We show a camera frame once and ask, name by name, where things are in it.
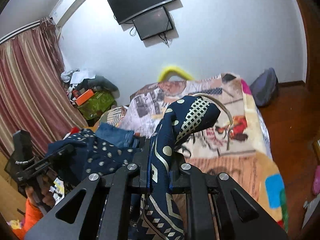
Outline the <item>orange sleeve forearm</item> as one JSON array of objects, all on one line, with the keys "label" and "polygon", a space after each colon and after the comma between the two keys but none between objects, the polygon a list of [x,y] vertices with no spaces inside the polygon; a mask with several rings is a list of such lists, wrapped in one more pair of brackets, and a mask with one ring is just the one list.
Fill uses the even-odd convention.
[{"label": "orange sleeve forearm", "polygon": [[33,205],[33,202],[27,199],[25,203],[25,218],[24,224],[18,220],[12,220],[10,226],[18,239],[24,239],[25,234],[43,217],[42,212],[38,207]]}]

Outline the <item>left hand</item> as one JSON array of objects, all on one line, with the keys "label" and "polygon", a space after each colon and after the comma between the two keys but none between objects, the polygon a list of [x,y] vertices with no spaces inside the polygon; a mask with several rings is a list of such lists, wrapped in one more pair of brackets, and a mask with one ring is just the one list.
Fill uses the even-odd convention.
[{"label": "left hand", "polygon": [[42,176],[42,183],[43,183],[43,185],[40,186],[41,193],[40,193],[40,196],[38,197],[39,200],[35,200],[34,189],[32,186],[29,186],[29,185],[25,187],[25,193],[27,195],[27,198],[28,198],[29,202],[35,207],[38,207],[38,203],[40,202],[40,200],[44,204],[46,204],[50,207],[53,207],[55,205],[55,199],[53,197],[53,193],[50,192],[50,187],[53,185],[52,180],[49,179],[48,176],[43,175]]}]

